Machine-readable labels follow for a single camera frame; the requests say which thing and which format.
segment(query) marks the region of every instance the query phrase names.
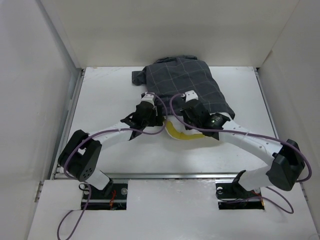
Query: white table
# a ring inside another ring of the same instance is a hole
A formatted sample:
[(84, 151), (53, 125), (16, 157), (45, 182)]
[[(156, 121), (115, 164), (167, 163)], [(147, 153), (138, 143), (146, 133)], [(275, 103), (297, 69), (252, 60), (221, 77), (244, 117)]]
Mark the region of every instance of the white table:
[[(131, 84), (131, 72), (141, 69), (87, 68), (70, 132), (100, 130), (133, 112), (146, 89)], [(210, 69), (236, 113), (235, 121), (256, 133), (274, 135), (254, 69)], [(178, 141), (166, 132), (108, 148), (98, 162), (108, 173), (230, 173), (263, 165), (230, 144), (211, 138)], [(80, 209), (78, 184), (66, 179), (45, 181), (29, 240), (56, 239), (62, 217), (68, 210)], [(281, 193), (295, 214), (283, 213), (268, 202), (265, 211), (218, 210), (214, 180), (130, 180), (127, 210), (87, 211), (72, 239), (307, 240), (316, 229), (300, 185)], [(287, 207), (273, 192), (262, 189), (262, 194)], [(69, 235), (79, 214), (76, 211), (66, 219), (62, 237)]]

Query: white panel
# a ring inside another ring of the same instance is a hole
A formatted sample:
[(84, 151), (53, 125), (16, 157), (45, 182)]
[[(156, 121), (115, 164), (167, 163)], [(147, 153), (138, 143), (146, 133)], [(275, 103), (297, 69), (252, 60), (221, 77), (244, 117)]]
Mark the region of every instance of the white panel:
[(320, 1), (299, 2), (259, 74), (279, 136), (295, 139), (311, 162), (303, 185), (320, 230), (319, 12)]
[[(112, 126), (136, 110), (145, 86), (131, 83), (142, 67), (87, 68), (70, 130), (85, 132)], [(272, 136), (270, 119), (252, 67), (210, 67), (235, 121), (248, 130)], [(155, 127), (146, 131), (156, 131)], [(252, 154), (213, 138), (175, 140), (164, 131), (141, 135), (101, 152), (97, 166), (106, 173), (200, 173), (254, 170), (265, 163)]]
[(0, 0), (0, 234), (27, 237), (72, 77), (35, 0)]
[(181, 54), (260, 67), (299, 0), (53, 1), (84, 68)]
[[(45, 181), (28, 240), (56, 240), (57, 227), (69, 210), (80, 209), (82, 192), (73, 180)], [(219, 210), (213, 180), (131, 180), (127, 210), (86, 211), (71, 239), (115, 240), (316, 240), (299, 184), (282, 194), (295, 213), (269, 202), (263, 210)], [(262, 194), (284, 208), (272, 191)], [(71, 213), (60, 229), (72, 231), (81, 211)]]

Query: screw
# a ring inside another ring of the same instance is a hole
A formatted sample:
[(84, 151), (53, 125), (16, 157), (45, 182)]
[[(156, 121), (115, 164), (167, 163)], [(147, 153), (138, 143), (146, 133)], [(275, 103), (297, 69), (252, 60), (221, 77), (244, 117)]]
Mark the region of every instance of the screw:
[(122, 195), (127, 195), (127, 193), (128, 193), (128, 189), (126, 189), (126, 188), (122, 188), (121, 189), (121, 194)]
[(224, 193), (224, 191), (223, 191), (224, 189), (223, 189), (223, 187), (222, 186), (218, 186), (217, 188), (216, 188), (216, 192), (217, 192), (217, 194), (219, 194), (219, 195), (221, 195), (221, 194), (223, 194)]

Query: checkered fabric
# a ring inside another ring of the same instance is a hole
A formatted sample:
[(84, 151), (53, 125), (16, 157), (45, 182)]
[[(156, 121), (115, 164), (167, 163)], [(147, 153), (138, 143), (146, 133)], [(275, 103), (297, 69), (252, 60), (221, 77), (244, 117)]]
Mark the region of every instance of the checkered fabric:
[[(170, 98), (194, 90), (210, 113), (228, 113), (232, 118), (235, 117), (208, 65), (195, 56), (159, 59), (142, 71), (133, 71), (132, 83), (136, 86), (146, 85), (148, 92), (157, 94), (164, 101), (170, 115)], [(173, 103), (177, 114), (180, 114), (183, 103), (182, 98)]]

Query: purple cable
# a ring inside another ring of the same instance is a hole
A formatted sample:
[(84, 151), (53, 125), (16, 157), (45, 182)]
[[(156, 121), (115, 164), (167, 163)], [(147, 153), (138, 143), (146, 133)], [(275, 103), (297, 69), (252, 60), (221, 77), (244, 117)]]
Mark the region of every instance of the purple cable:
[[(138, 133), (141, 133), (141, 134), (146, 134), (146, 135), (157, 135), (159, 133), (161, 133), (165, 128), (166, 128), (166, 125), (167, 125), (167, 120), (168, 120), (168, 110), (166, 108), (166, 105), (164, 103), (164, 101), (162, 101), (162, 99), (160, 97), (158, 97), (157, 95), (155, 95), (154, 93), (152, 92), (147, 92), (147, 94), (151, 94), (153, 96), (155, 96), (159, 101), (160, 103), (163, 105), (164, 107), (164, 112), (165, 112), (165, 121), (164, 121), (164, 124), (163, 126), (161, 127), (161, 129), (159, 131), (156, 131), (156, 132), (145, 132), (145, 131), (141, 131), (141, 130), (138, 130), (138, 129), (133, 129), (133, 128), (121, 128), (121, 129), (110, 129), (110, 130), (104, 130), (104, 131), (100, 131), (100, 132), (97, 132), (89, 137), (87, 137), (86, 139), (84, 139), (78, 146), (76, 146), (76, 148), (71, 152), (71, 154), (69, 155), (69, 157), (67, 158), (67, 160), (65, 161), (65, 164), (64, 164), (64, 168), (63, 168), (63, 173), (64, 175), (66, 175), (68, 178), (70, 179), (75, 179), (73, 176), (69, 175), (67, 173), (67, 169), (68, 169), (68, 165), (69, 165), (69, 162), (71, 160), (71, 158), (73, 157), (73, 155), (87, 142), (89, 141), (90, 139), (94, 138), (94, 137), (97, 137), (97, 136), (100, 136), (100, 135), (103, 135), (103, 134), (108, 134), (108, 133), (113, 133), (113, 132), (120, 132), (120, 131), (133, 131), (133, 132), (138, 132)], [(85, 213), (85, 210), (87, 209), (88, 207), (88, 204), (89, 204), (89, 200), (91, 198), (91, 187), (89, 184), (85, 183), (88, 188), (89, 188), (89, 195), (88, 195), (88, 198), (87, 198), (87, 201), (83, 207), (83, 210), (78, 218), (78, 220), (76, 221), (76, 224), (74, 226), (74, 228), (72, 229), (70, 235), (66, 238), (66, 240), (69, 240), (72, 235), (74, 234), (83, 214)], [(72, 213), (74, 210), (71, 210), (69, 211), (61, 220), (61, 222), (59, 223), (59, 226), (57, 228), (57, 231), (56, 231), (56, 236), (58, 238), (58, 240), (61, 240), (60, 238), (60, 235), (59, 235), (59, 231), (60, 231), (60, 227), (63, 223), (63, 221), (66, 219), (66, 217)]]
[(181, 94), (181, 93), (178, 93), (176, 95), (174, 95), (171, 99), (170, 99), (170, 102), (169, 102), (169, 106), (170, 106), (170, 110), (173, 114), (173, 116), (175, 116), (175, 118), (180, 122), (182, 123), (183, 125), (191, 128), (191, 129), (195, 129), (195, 130), (198, 130), (200, 132), (212, 132), (212, 133), (231, 133), (231, 134), (241, 134), (241, 135), (248, 135), (248, 136), (251, 136), (251, 137), (256, 137), (256, 138), (262, 138), (262, 139), (269, 139), (269, 140), (273, 140), (273, 141), (276, 141), (276, 142), (279, 142), (281, 143), (282, 145), (286, 145), (288, 147), (290, 147), (291, 149), (293, 149), (297, 154), (299, 154), (306, 167), (308, 168), (308, 176), (304, 179), (301, 179), (301, 180), (297, 180), (296, 182), (297, 183), (302, 183), (302, 182), (305, 182), (307, 180), (309, 180), (312, 176), (312, 169), (311, 169), (311, 166), (310, 166), (310, 163), (309, 161), (307, 160), (307, 158), (302, 154), (302, 152), (294, 147), (293, 145), (287, 143), (286, 141), (283, 141), (283, 140), (280, 140), (280, 139), (277, 139), (275, 137), (271, 137), (271, 136), (265, 136), (265, 135), (260, 135), (260, 134), (255, 134), (255, 133), (247, 133), (247, 132), (244, 132), (244, 131), (234, 131), (234, 130), (222, 130), (222, 129), (204, 129), (204, 128), (198, 128), (198, 127), (195, 127), (195, 126), (192, 126), (192, 125), (189, 125), (187, 123), (185, 123), (183, 120), (181, 120), (178, 115), (175, 113), (175, 110), (173, 108), (173, 100), (177, 97), (182, 97), (184, 94)]
[(276, 194), (278, 194), (283, 200), (285, 200), (285, 202), (289, 205), (291, 211), (288, 211), (286, 209), (284, 209), (282, 206), (278, 205), (277, 203), (275, 203), (274, 201), (272, 201), (271, 199), (265, 197), (265, 196), (252, 196), (252, 197), (248, 197), (245, 199), (241, 199), (241, 200), (236, 200), (236, 201), (228, 201), (228, 204), (236, 204), (236, 203), (242, 203), (242, 202), (246, 202), (250, 199), (265, 199), (267, 201), (269, 201), (270, 203), (272, 203), (273, 205), (275, 205), (276, 207), (278, 207), (279, 209), (281, 209), (282, 211), (286, 212), (287, 214), (294, 214), (294, 208), (292, 207), (291, 203), (285, 198), (285, 196), (283, 196), (280, 192), (277, 192), (276, 190), (272, 189), (271, 187), (266, 186), (266, 189), (269, 189), (273, 192), (275, 192)]

